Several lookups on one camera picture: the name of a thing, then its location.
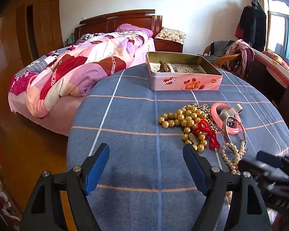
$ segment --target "hanging clothes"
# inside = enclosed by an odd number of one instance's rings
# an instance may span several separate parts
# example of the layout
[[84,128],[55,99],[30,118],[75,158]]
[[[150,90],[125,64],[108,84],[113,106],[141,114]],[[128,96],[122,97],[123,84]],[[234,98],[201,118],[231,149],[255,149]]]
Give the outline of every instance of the hanging clothes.
[[264,51],[267,35],[267,16],[258,0],[243,9],[235,36],[258,51]]
[[230,45],[225,55],[234,55],[238,53],[241,54],[241,60],[239,62],[236,60],[227,61],[226,66],[231,73],[240,77],[241,79],[244,79],[246,74],[248,74],[250,71],[255,53],[253,49],[242,39],[237,40]]

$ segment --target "pink tin box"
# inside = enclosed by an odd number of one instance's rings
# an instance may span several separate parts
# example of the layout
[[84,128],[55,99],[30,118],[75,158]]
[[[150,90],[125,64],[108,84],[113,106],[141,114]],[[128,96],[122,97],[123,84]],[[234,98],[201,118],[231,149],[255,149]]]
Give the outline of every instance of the pink tin box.
[[[172,72],[155,72],[156,67],[160,66],[159,61],[171,64]],[[223,79],[223,75],[200,55],[148,52],[146,63],[150,73],[150,89],[154,91],[218,90]],[[180,73],[182,71],[197,73]]]

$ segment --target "dark jacket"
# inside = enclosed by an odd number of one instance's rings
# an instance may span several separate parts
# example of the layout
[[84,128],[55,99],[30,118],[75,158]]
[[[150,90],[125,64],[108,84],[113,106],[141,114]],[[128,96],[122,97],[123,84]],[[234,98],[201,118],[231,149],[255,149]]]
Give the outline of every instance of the dark jacket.
[[258,0],[251,2],[252,6],[246,6],[235,36],[247,42],[258,51],[264,51],[267,35],[267,16]]

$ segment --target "jewelry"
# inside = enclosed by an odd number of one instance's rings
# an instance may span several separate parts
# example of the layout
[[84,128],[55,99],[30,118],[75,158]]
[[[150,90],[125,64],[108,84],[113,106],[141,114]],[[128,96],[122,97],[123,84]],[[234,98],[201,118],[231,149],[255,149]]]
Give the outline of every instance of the jewelry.
[[198,103],[188,104],[178,109],[176,113],[164,113],[157,119],[158,123],[164,128],[182,126],[184,134],[182,141],[185,144],[192,144],[197,151],[203,151],[208,142],[206,134],[197,131],[198,123],[206,121],[207,129],[211,132],[217,132],[217,128],[213,125],[211,109],[208,104],[199,105]]
[[[198,122],[197,127],[198,127],[197,130],[193,130],[193,134],[198,134],[200,132],[207,133],[207,135],[210,137],[209,148],[210,149],[220,148],[220,144],[217,141],[215,132],[210,129],[210,126],[205,119],[201,119],[200,122]],[[200,144],[203,144],[201,142],[205,141],[205,135],[199,134],[198,139],[200,140]]]
[[168,64],[160,61],[160,69],[157,72],[171,72],[171,69]]
[[[230,109],[231,107],[227,104],[220,103],[220,102],[214,103],[211,107],[211,114],[212,114],[212,118],[213,118],[214,122],[216,123],[217,126],[222,128],[223,121],[221,120],[221,118],[217,114],[217,111],[216,111],[217,108]],[[238,114],[235,115],[235,118],[241,122],[241,119],[240,119]],[[239,127],[238,128],[231,128],[230,126],[227,126],[227,131],[230,134],[237,134],[237,133],[239,133],[240,128]]]
[[[228,119],[233,119],[234,121],[237,122],[238,126],[241,128],[242,130],[242,133],[243,133],[243,136],[244,136],[244,139],[241,140],[241,143],[240,143],[240,149],[238,150],[237,149],[237,146],[235,146],[231,141],[230,141],[230,137],[229,137],[229,134],[228,134],[228,131],[227,131],[227,126],[226,126],[226,122]],[[230,171],[232,174],[236,174],[236,175],[239,175],[240,172],[239,172],[239,169],[238,169],[238,163],[239,161],[243,158],[243,156],[245,155],[246,151],[245,150],[245,147],[246,147],[246,144],[247,144],[247,138],[246,138],[246,131],[245,131],[245,128],[244,126],[242,125],[242,122],[240,122],[238,119],[236,119],[234,116],[228,116],[224,122],[223,122],[223,126],[222,126],[222,132],[224,134],[224,137],[225,137],[225,140],[226,140],[226,143],[224,146],[222,146],[222,149],[221,149],[221,156],[222,158],[224,159],[224,161],[226,162],[226,164],[229,166],[230,168]],[[233,163],[229,160],[229,158],[227,157],[226,155],[226,148],[229,148],[231,151],[234,152],[234,161]]]

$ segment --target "blue checkered tablecloth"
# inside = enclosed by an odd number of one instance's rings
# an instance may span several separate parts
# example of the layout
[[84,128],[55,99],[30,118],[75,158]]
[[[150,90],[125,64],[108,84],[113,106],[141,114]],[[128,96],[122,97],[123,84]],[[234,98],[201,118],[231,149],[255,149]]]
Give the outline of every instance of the blue checkered tablecloth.
[[[191,103],[240,103],[248,152],[289,155],[289,130],[276,108],[255,88],[224,72],[218,91],[152,91],[141,64],[98,82],[80,105],[68,139],[67,166],[81,165],[103,142],[110,158],[95,191],[88,196],[102,230],[192,229],[204,203],[183,160],[179,127],[162,128],[157,117]],[[238,144],[240,135],[230,136]],[[224,144],[221,133],[218,141]],[[228,171],[219,151],[200,153]],[[225,201],[216,230],[228,214]]]

